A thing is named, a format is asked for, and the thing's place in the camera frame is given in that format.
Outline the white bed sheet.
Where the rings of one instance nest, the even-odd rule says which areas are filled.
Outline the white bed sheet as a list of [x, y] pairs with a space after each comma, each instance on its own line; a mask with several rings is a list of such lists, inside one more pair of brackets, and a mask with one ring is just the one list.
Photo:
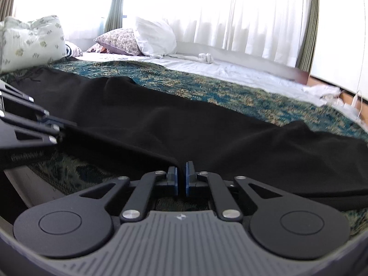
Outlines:
[[85, 52], [79, 60], [91, 62], [107, 62], [112, 60], [134, 60], [139, 62], [150, 62], [164, 66], [171, 70], [188, 72], [216, 78], [222, 81], [237, 83], [255, 89], [262, 89], [269, 93], [301, 100], [302, 88], [307, 85], [286, 80], [272, 74], [249, 69], [237, 64], [215, 60], [213, 63], [195, 62], [177, 57], [163, 57], [161, 59], [146, 56], [128, 56], [118, 54], [100, 54], [95, 52]]

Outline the teal gold patterned bedspread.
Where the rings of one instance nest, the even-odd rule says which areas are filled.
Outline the teal gold patterned bedspread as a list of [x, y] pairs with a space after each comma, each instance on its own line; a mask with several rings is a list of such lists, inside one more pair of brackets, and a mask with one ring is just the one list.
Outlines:
[[[267, 93], [260, 89], [251, 89], [202, 75], [166, 69], [154, 63], [64, 60], [34, 68], [40, 67], [57, 69], [87, 78], [129, 77], [147, 89], [188, 100], [208, 102], [279, 127], [293, 121], [302, 121], [314, 132], [328, 132], [361, 139], [367, 143], [367, 133], [330, 106], [318, 107], [278, 94]], [[12, 78], [22, 76], [31, 69], [33, 67], [2, 74], [1, 80], [9, 84]], [[77, 157], [67, 155], [60, 149], [60, 146], [48, 159], [31, 164], [30, 168], [45, 182], [65, 195], [76, 193], [119, 176], [127, 176], [107, 172]], [[185, 167], [178, 168], [178, 174], [179, 181], [183, 183], [185, 181]], [[367, 206], [342, 212], [349, 221], [352, 236], [357, 236], [367, 229]]]

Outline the white crumpled cloth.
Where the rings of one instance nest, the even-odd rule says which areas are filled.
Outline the white crumpled cloth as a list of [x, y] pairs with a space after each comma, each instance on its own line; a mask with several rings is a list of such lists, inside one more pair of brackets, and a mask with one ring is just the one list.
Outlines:
[[340, 98], [342, 91], [339, 87], [330, 85], [313, 85], [302, 88], [301, 100], [317, 106], [328, 105], [342, 111], [345, 103]]

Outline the white green floral pillow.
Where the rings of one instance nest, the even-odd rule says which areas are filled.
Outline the white green floral pillow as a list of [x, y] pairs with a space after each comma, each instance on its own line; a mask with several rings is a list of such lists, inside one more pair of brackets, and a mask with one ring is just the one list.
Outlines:
[[14, 17], [1, 22], [1, 73], [40, 66], [66, 56], [64, 31], [57, 16], [24, 23]]

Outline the wooden bed frame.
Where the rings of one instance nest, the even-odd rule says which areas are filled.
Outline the wooden bed frame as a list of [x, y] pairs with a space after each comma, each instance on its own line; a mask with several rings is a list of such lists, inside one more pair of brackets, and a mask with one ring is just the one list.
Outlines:
[[309, 93], [316, 95], [323, 101], [330, 103], [331, 105], [340, 106], [343, 110], [352, 111], [354, 117], [359, 117], [367, 123], [367, 102], [361, 98], [356, 98], [354, 102], [354, 95], [334, 85], [327, 84], [317, 78], [308, 77], [307, 82]]

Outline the green curtain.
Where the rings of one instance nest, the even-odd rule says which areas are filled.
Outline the green curtain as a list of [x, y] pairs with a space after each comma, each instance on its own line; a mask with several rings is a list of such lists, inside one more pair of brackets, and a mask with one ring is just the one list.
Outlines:
[[123, 1], [124, 0], [111, 0], [110, 10], [105, 21], [104, 32], [109, 32], [122, 27]]
[[306, 21], [306, 28], [296, 62], [296, 67], [308, 74], [311, 73], [316, 49], [318, 22], [319, 0], [309, 0], [308, 20]]

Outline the small white rolled cloth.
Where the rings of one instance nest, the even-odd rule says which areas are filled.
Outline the small white rolled cloth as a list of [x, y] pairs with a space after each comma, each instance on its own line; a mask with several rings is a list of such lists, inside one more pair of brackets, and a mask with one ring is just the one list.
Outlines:
[[214, 59], [211, 53], [199, 53], [198, 59], [202, 63], [213, 63]]

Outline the green left curtain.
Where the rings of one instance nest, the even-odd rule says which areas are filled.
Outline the green left curtain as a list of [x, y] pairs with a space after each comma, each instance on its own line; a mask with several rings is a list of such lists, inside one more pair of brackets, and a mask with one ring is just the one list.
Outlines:
[[105, 21], [104, 32], [109, 32], [122, 27], [123, 1], [124, 0], [111, 0], [110, 10]]

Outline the green right curtain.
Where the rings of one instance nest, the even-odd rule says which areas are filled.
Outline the green right curtain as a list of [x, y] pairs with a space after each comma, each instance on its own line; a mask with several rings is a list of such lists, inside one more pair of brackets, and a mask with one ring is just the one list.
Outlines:
[[311, 73], [316, 49], [318, 22], [319, 0], [309, 0], [308, 20], [306, 21], [306, 28], [296, 62], [296, 67], [308, 74]]

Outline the black pants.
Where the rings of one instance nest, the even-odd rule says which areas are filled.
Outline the black pants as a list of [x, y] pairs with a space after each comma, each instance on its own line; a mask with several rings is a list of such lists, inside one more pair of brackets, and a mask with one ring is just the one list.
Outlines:
[[208, 102], [147, 89], [129, 77], [87, 78], [33, 68], [9, 84], [57, 118], [76, 123], [60, 149], [138, 179], [192, 161], [223, 179], [247, 176], [341, 211], [367, 206], [367, 143], [277, 126]]

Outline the navy white striped cloth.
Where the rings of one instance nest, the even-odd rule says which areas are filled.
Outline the navy white striped cloth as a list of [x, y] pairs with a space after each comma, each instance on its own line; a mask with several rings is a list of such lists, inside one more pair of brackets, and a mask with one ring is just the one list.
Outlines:
[[66, 57], [80, 57], [83, 56], [83, 51], [80, 47], [78, 47], [77, 45], [75, 45], [72, 42], [65, 42], [66, 45]]

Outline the purple floral pillow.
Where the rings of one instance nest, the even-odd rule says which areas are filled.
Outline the purple floral pillow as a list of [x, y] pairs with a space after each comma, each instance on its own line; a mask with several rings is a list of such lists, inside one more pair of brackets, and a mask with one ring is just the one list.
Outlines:
[[98, 36], [94, 41], [113, 54], [131, 56], [142, 55], [135, 39], [133, 29], [131, 28], [114, 29]]

